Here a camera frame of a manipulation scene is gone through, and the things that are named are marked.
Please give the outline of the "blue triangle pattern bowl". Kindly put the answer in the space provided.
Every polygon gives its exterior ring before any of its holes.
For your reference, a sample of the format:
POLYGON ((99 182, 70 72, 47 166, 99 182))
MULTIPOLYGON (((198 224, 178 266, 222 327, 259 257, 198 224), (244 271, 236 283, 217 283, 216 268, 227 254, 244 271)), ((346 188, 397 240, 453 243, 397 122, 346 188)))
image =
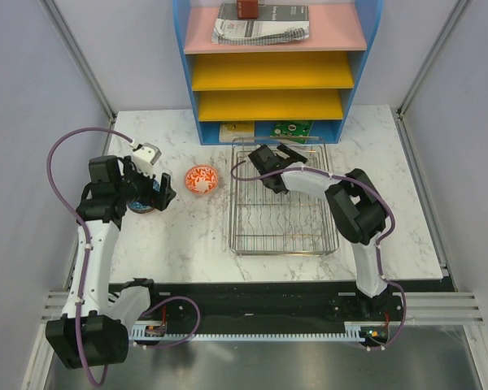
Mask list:
POLYGON ((148 214, 155 210, 153 196, 160 190, 159 183, 153 181, 152 190, 146 191, 141 198, 130 202, 127 207, 136 214, 148 214))

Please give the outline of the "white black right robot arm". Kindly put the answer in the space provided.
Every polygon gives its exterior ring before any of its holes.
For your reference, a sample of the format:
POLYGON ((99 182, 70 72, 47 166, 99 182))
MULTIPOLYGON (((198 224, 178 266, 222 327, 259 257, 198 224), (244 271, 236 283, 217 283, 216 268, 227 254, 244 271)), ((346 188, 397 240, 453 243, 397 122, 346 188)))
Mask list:
POLYGON ((326 201, 338 232, 351 243, 356 267, 358 314, 376 319, 386 309, 382 293, 388 280, 382 270, 381 241, 395 229, 395 217, 368 175, 356 168, 337 175, 307 165, 307 158, 280 144, 283 153, 267 145, 248 158, 259 173, 254 179, 274 193, 299 192, 326 201))

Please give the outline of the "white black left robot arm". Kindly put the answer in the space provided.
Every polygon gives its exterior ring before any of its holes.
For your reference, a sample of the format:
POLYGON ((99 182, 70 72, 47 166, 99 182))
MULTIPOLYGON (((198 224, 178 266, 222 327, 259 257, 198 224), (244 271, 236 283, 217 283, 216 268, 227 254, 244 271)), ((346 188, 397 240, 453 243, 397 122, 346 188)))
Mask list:
POLYGON ((89 161, 90 181, 75 209, 79 258, 74 279, 60 318, 46 325, 46 339, 68 369, 123 362, 135 322, 161 313, 162 300, 150 292, 150 279, 127 282, 114 302, 108 299, 113 252, 128 205, 163 211, 176 196, 170 175, 155 179, 158 159, 159 153, 143 149, 89 161))

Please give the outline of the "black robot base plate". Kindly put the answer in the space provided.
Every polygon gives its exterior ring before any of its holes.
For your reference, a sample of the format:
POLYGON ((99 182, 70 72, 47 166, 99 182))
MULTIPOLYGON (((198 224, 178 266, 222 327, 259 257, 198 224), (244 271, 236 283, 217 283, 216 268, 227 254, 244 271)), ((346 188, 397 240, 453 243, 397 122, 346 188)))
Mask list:
POLYGON ((396 323, 412 293, 452 293, 450 277, 403 280, 375 303, 352 281, 155 284, 142 320, 162 320, 174 333, 338 332, 347 322, 396 323))

